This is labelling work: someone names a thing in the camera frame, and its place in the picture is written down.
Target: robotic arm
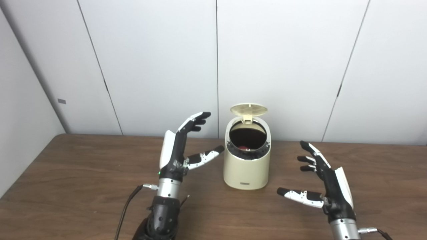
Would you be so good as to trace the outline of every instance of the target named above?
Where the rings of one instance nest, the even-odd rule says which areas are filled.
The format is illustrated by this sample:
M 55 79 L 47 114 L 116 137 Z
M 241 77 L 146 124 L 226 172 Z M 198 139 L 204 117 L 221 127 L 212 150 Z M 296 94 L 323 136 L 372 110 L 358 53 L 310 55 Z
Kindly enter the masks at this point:
M 379 229 L 357 228 L 353 198 L 343 168 L 333 170 L 317 148 L 304 141 L 301 141 L 300 145 L 312 156 L 297 157 L 298 161 L 308 163 L 308 165 L 300 167 L 301 171 L 315 172 L 323 181 L 326 193 L 323 196 L 321 193 L 290 190 L 282 187 L 277 189 L 277 193 L 302 204 L 322 208 L 328 216 L 334 240 L 360 240 L 361 234 L 372 232 L 380 232 L 384 238 L 391 240 L 387 233 Z
M 151 211 L 135 232 L 133 240 L 173 240 L 178 232 L 178 215 L 182 203 L 178 199 L 179 187 L 188 170 L 200 167 L 217 157 L 223 146 L 210 151 L 184 157 L 187 133 L 199 132 L 199 125 L 206 123 L 210 112 L 190 116 L 176 133 L 166 131 L 160 156 L 159 185 L 144 184 L 143 187 L 157 190 Z

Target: lid hinge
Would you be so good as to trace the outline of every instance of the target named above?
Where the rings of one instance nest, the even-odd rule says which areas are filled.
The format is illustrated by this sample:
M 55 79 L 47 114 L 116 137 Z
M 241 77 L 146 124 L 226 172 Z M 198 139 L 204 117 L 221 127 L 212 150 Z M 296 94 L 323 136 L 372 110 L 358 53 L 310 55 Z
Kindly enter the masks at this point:
M 244 124 L 252 124 L 252 115 L 243 115 L 242 122 Z

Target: black fingertip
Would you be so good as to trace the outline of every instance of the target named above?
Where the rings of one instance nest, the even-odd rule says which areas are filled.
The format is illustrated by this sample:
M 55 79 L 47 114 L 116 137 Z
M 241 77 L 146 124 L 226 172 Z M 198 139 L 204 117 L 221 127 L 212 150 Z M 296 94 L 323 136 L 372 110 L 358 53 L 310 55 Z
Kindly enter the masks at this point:
M 215 152 L 222 153 L 224 151 L 224 146 L 219 145 L 216 148 L 213 149 Z
M 313 152 L 308 142 L 300 141 L 299 144 L 301 145 L 302 149 L 306 150 L 307 152 Z
M 284 196 L 289 191 L 290 191 L 290 189 L 279 187 L 277 189 L 277 194 L 279 194 L 280 196 Z
M 298 157 L 296 157 L 296 159 L 298 161 L 304 162 L 304 163 L 308 163 L 309 162 L 306 156 L 298 156 Z
M 201 130 L 202 128 L 201 127 L 199 127 L 199 126 L 194 126 L 191 130 L 193 131 L 193 132 L 200 132 L 200 130 Z
M 208 118 L 208 117 L 210 117 L 210 116 L 211 116 L 211 112 L 209 112 L 209 111 L 204 111 L 204 112 L 199 116 L 199 118 L 204 119 L 204 118 Z
M 312 172 L 312 171 L 314 171 L 314 169 L 312 167 L 310 167 L 310 166 L 301 166 L 301 167 L 299 167 L 299 169 L 302 172 Z

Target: cable connector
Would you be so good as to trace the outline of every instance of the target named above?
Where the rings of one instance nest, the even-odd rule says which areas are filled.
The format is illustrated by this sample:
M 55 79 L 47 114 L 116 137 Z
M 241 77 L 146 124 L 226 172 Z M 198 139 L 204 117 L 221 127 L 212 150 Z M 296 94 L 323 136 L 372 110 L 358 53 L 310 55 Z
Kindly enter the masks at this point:
M 359 228 L 359 230 L 357 230 L 359 232 L 359 234 L 367 234 L 367 233 L 373 233 L 373 232 L 378 232 L 378 229 L 376 228 Z
M 144 183 L 142 185 L 142 187 L 146 187 L 146 188 L 149 188 L 151 190 L 157 190 L 157 189 L 159 189 L 159 187 L 157 185 L 155 185 L 155 184 L 148 184 L 148 183 Z

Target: wooden table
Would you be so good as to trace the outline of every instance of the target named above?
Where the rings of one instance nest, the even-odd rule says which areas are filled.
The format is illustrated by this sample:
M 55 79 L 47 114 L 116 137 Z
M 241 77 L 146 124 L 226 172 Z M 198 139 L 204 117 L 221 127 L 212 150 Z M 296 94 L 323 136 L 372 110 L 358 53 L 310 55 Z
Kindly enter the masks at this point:
M 123 205 L 142 183 L 158 184 L 162 138 L 59 135 L 0 200 L 0 239 L 111 240 Z M 222 144 L 188 139 L 188 155 Z M 395 240 L 427 239 L 427 146 L 315 143 L 334 167 L 343 166 L 359 227 L 378 227 Z M 320 209 L 287 200 L 277 187 L 324 192 L 314 173 L 299 171 L 297 142 L 272 144 L 270 179 L 260 190 L 227 186 L 223 154 L 192 170 L 176 240 L 330 240 Z M 155 192 L 143 189 L 129 205 L 120 239 L 131 239 Z M 379 234 L 364 239 L 382 239 Z

